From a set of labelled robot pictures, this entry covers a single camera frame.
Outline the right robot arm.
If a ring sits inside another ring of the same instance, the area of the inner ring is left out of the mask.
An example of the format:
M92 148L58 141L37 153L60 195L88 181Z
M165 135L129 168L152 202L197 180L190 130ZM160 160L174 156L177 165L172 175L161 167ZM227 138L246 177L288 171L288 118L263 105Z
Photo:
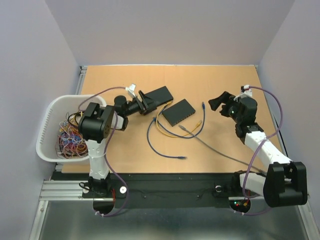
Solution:
M253 151L267 167L266 176L247 170L230 182L231 192L242 195L247 190L262 197L271 208L304 205L308 200L307 169L302 162L295 162L280 152L256 122L258 103L252 97L252 88L243 86L235 96L225 91L208 101L210 108L232 118L235 133L244 145Z

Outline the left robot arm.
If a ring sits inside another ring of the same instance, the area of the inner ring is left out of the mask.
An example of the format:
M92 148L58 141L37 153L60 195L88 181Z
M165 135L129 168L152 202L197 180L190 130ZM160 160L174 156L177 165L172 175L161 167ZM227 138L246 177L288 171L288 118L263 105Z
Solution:
M87 183L80 184L82 189L94 192L100 197L111 193L111 184L107 182L110 167L105 159L105 147L111 139L111 133L115 130L124 131L129 123L129 115L137 112L147 115L160 104L142 91L138 93L140 97L133 95L131 101L118 95L114 98L114 105L101 106L90 102L86 107L78 124L78 131L87 146L90 164L89 179Z

